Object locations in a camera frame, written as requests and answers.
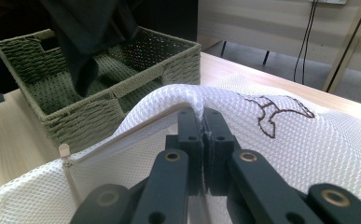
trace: wicker basket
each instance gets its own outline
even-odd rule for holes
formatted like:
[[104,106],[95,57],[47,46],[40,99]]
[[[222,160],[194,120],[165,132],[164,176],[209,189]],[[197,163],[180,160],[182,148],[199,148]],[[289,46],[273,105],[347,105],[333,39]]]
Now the wicker basket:
[[140,28],[136,38],[95,57],[99,75],[87,97],[72,84],[59,48],[43,49],[50,30],[0,41],[0,57],[55,147],[72,153],[111,135],[144,96],[167,84],[200,84],[197,43]]

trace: brown embroidery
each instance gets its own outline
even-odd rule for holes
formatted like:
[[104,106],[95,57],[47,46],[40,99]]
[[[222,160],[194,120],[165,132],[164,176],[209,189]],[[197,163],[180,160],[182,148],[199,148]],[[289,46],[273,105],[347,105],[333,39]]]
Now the brown embroidery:
[[281,108],[278,104],[274,103],[272,99],[267,96],[243,96],[240,95],[245,101],[252,102],[258,105],[261,108],[262,116],[258,117],[258,126],[261,131],[270,138],[275,138],[276,136],[276,123],[272,121],[275,115],[291,112],[302,115],[308,119],[314,119],[314,113],[311,112],[305,105],[303,105],[299,100],[291,98],[289,96],[283,96],[291,101],[288,101],[286,108]]

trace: wooden table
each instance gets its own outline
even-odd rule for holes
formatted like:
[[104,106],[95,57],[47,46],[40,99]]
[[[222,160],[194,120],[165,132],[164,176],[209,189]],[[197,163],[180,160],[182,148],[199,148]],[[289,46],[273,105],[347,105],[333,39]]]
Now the wooden table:
[[[311,102],[361,119],[361,104],[275,77],[240,64],[201,54],[201,84],[240,74],[252,82],[293,92]],[[59,158],[19,90],[0,104],[0,186],[39,165]]]

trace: white mesh fabric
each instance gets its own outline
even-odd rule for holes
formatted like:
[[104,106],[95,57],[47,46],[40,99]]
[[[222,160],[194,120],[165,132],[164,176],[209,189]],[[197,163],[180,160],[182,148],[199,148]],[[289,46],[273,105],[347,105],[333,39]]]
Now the white mesh fabric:
[[[220,111],[241,146],[263,154],[291,186],[306,192],[312,184],[327,182],[344,187],[361,199],[360,120],[285,91],[244,85],[236,76],[217,87],[232,91],[172,85],[149,94],[112,137],[72,156],[71,173],[81,196],[104,182],[131,187],[146,177],[155,155],[163,150],[164,136],[176,133],[173,108],[191,105],[199,118],[204,106]],[[165,111],[170,113],[163,117]],[[127,134],[157,116],[161,119]],[[40,192],[41,189],[52,193]],[[62,195],[61,199],[55,198],[57,203],[52,201],[55,195]],[[24,202],[28,200],[38,203],[26,206]],[[0,223],[66,223],[76,210],[60,161],[0,188],[0,202]],[[8,202],[16,203],[17,210],[8,207]],[[224,197],[207,195],[201,202],[208,208],[209,223],[230,223]],[[191,218],[190,223],[198,222]]]

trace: floor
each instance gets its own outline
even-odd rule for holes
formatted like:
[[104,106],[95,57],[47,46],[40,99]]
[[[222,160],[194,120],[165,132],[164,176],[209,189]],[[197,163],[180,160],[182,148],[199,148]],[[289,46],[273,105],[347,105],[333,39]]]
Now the floor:
[[[211,46],[209,49],[206,49],[204,52],[219,57],[223,43],[224,41],[221,41]],[[247,46],[227,42],[223,58],[273,74],[277,77],[293,80],[297,58],[271,52],[266,64],[263,65],[266,52],[267,51],[263,49],[253,49]],[[302,63],[303,61],[299,60],[296,77],[298,83],[301,83],[302,80]],[[307,60],[305,65],[305,85],[321,90],[330,69],[331,65],[329,64]],[[346,69],[342,81],[334,94],[361,103],[361,72]]]

